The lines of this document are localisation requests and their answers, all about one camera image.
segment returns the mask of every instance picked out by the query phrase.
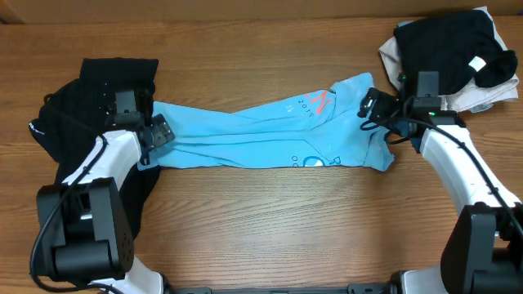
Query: white cloth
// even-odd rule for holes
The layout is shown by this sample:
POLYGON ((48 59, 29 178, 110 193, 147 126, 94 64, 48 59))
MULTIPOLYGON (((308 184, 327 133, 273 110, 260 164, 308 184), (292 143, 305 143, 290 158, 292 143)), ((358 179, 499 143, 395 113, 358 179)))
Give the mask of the white cloth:
MULTIPOLYGON (((492 16, 487 11, 487 7, 478 7, 476 10, 483 11, 492 20, 492 16)), ((494 27, 494 38, 503 50, 507 50, 507 46, 501 37, 499 37, 494 21, 492 25, 494 27)), ((401 72, 401 57, 396 38, 392 37, 386 41, 385 44, 379 48, 379 54, 382 57, 389 80, 392 85, 399 90, 400 82, 398 82, 397 78, 401 72)), ((442 95, 441 108, 443 110, 474 111, 474 108, 482 109, 481 105, 488 105, 501 100, 515 100, 517 99, 516 86, 519 81, 519 78, 514 74, 511 79, 496 87, 483 88, 476 86, 476 82, 474 78, 472 78, 459 92, 452 95, 442 95)))

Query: wood grain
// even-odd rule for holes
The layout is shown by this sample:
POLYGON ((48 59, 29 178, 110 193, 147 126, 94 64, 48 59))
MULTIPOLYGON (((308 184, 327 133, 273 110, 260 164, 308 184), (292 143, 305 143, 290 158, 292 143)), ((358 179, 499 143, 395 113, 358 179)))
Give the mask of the wood grain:
MULTIPOLYGON (((45 94, 78 76, 83 58, 158 58, 156 100, 236 111, 366 71, 392 92, 378 48, 400 20, 1 26, 0 293, 38 292, 28 276, 35 195, 52 183, 56 163, 27 124, 45 94)), ((495 21, 507 46, 523 51, 523 19, 495 21)), ((523 102, 463 117, 498 178, 523 194, 523 102)), ((177 287, 344 286, 435 265, 454 206, 409 144, 391 150, 387 172, 164 170, 136 253, 177 287)))
POLYGON ((487 6, 515 16, 517 0, 0 0, 8 24, 78 24, 179 20, 295 20, 333 17, 430 16, 487 6))

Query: white label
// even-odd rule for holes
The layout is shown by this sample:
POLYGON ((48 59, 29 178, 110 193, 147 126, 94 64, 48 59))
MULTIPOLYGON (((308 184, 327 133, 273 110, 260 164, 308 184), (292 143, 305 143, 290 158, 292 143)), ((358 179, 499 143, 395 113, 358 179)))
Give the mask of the white label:
POLYGON ((479 72, 487 63, 478 56, 474 56, 472 61, 468 63, 476 72, 479 72))
POLYGON ((43 131, 39 131, 36 129, 36 127, 34 127, 33 123, 30 122, 29 123, 29 127, 31 128, 31 130, 33 130, 34 132, 36 132, 37 134, 40 134, 40 135, 45 135, 46 133, 44 133, 43 131))

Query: black cloth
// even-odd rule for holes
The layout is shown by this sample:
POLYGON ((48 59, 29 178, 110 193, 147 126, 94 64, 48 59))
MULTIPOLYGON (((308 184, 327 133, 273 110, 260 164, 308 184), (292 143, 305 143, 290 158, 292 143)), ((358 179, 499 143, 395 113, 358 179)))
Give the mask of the black cloth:
MULTIPOLYGON (((114 110, 114 93, 120 89, 145 87, 154 93, 154 76, 158 60, 85 59, 80 78, 48 96, 51 104, 61 112, 88 125, 96 133, 108 129, 108 113, 114 110)), ((29 124, 33 138, 60 165, 55 184, 61 183, 82 164, 91 152, 96 137, 89 131, 67 122, 45 105, 38 118, 29 124)), ((141 211, 144 202, 159 178, 160 167, 138 171, 133 167, 119 194, 125 209, 132 235, 140 232, 141 211)))
POLYGON ((405 89, 416 92, 419 71, 440 72, 440 94, 454 94, 475 78, 478 87, 494 87, 516 72, 514 51, 494 39, 494 24, 483 11, 465 11, 414 21, 394 30, 400 49, 405 89), (475 56, 486 62, 476 72, 475 56))

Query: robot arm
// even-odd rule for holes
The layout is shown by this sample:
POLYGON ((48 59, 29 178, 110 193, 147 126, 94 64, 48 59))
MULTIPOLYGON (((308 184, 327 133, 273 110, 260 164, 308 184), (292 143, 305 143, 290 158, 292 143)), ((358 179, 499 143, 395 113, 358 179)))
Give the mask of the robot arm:
POLYGON ((50 220, 51 225, 35 243, 31 275, 81 288, 111 285, 126 294, 164 294, 167 281, 134 256, 118 192, 131 168, 146 163, 148 152, 174 135, 161 114, 151 116, 147 106, 152 106, 152 98, 147 93, 117 92, 115 102, 112 131, 96 138, 91 153, 61 185, 38 191, 40 224, 50 220), (87 166, 91 168, 85 174, 87 166), (53 212, 57 205, 61 209, 53 212))
POLYGON ((440 110, 438 85, 438 73, 420 72, 418 92, 406 99, 371 88, 358 113, 410 140, 436 170, 459 214, 440 266, 393 274, 387 290, 393 293, 391 289, 397 288, 403 294, 521 293, 521 201, 489 169, 457 113, 440 110), (510 242, 507 248, 494 248, 497 235, 510 242))
MULTIPOLYGON (((474 156, 478 159, 490 180, 498 188, 499 194, 509 207, 515 207, 516 203, 521 203, 520 199, 507 190, 487 166, 474 147, 468 129, 458 125, 438 127, 464 142, 474 153, 474 156)), ((443 185, 449 191, 458 214, 461 213, 466 205, 474 205, 476 203, 485 203, 490 207, 501 207, 501 204, 492 195, 471 159, 465 154, 463 149, 448 137, 440 134, 438 131, 427 129, 423 133, 420 152, 423 158, 434 167, 436 173, 443 181, 443 185)))

